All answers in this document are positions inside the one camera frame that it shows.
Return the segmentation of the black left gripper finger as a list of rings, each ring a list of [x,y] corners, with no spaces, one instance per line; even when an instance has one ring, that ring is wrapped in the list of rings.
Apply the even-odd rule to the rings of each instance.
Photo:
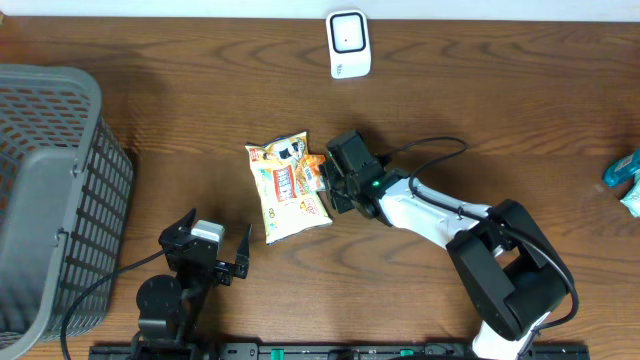
[[[246,278],[249,271],[251,226],[248,226],[236,251],[234,276]]]
[[[160,234],[160,245],[182,245],[190,239],[191,227],[194,223],[196,209],[192,208],[184,217],[168,226]]]

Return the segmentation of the small orange white carton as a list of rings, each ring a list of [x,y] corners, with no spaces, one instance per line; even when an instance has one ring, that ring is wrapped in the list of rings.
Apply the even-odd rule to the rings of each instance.
[[[326,161],[324,155],[306,154],[298,162],[295,169],[297,185],[302,194],[321,192],[325,190],[320,166]]]

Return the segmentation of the yellow snack bag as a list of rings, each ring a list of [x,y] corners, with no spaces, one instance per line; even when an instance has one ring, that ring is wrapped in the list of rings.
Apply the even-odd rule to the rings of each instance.
[[[295,169],[309,152],[306,132],[277,138],[264,145],[246,144],[249,166],[261,202],[266,243],[332,224],[319,194],[302,194]]]

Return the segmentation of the teal mouthwash bottle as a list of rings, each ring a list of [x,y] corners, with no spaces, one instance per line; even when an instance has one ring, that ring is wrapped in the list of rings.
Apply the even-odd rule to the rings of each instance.
[[[603,175],[604,183],[610,187],[617,187],[633,178],[639,171],[639,149],[611,164]]]

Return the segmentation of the light blue tissue pack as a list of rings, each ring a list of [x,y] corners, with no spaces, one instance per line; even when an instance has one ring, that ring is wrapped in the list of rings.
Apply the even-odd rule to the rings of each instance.
[[[633,186],[620,202],[629,210],[633,217],[640,217],[640,172],[635,173]]]

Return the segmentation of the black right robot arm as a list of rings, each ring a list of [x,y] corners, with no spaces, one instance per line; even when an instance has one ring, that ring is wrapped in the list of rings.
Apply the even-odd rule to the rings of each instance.
[[[522,204],[474,204],[437,192],[416,171],[389,168],[393,155],[373,154],[356,130],[326,149],[320,169],[335,211],[356,209],[446,250],[482,318],[473,355],[523,359],[541,330],[576,316],[573,275]]]

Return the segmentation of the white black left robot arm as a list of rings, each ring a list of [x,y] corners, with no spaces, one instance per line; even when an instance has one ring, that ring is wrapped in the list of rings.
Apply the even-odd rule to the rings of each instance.
[[[195,217],[191,209],[162,231],[158,242],[172,273],[146,280],[136,295],[140,333],[150,343],[186,343],[209,291],[248,275],[252,228],[246,228],[235,260],[226,262],[218,258],[225,227]]]

